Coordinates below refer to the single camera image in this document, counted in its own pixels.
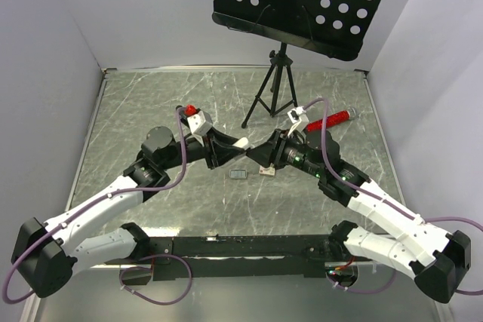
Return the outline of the white staple box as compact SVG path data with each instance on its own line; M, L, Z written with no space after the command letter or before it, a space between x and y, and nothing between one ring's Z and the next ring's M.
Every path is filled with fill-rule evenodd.
M274 167L259 167L259 174L262 176L275 176Z

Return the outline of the white stapler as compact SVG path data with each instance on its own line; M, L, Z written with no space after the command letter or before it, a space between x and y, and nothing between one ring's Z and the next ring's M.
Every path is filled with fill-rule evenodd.
M247 137L242 137L241 139L238 139L232 145L236 148L244 149L244 150L249 149L251 147L251 144Z

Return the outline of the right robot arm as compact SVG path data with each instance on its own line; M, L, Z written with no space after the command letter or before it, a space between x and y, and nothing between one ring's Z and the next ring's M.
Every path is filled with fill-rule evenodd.
M292 166L318 180L325 196L381 227L386 236L353 222L335 226L331 255L371 259L412 278L429 298L450 302L471 266L471 240L462 231L448 232L427 222L387 194L366 173L344 161L330 133L313 131L304 140L275 130L247 156L263 167Z

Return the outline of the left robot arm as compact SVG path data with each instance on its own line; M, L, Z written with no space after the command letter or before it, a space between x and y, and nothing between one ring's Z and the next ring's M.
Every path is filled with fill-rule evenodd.
M150 238L133 222L98 237L92 233L120 213L173 188L168 170L204 159L210 169L241 157L248 139L236 139L215 129L178 141L167 127L154 127L140 152L121 176L82 204L46 222L24 222L11 257L13 267L40 298L60 290L69 279L93 265L113 260L139 263L150 250Z

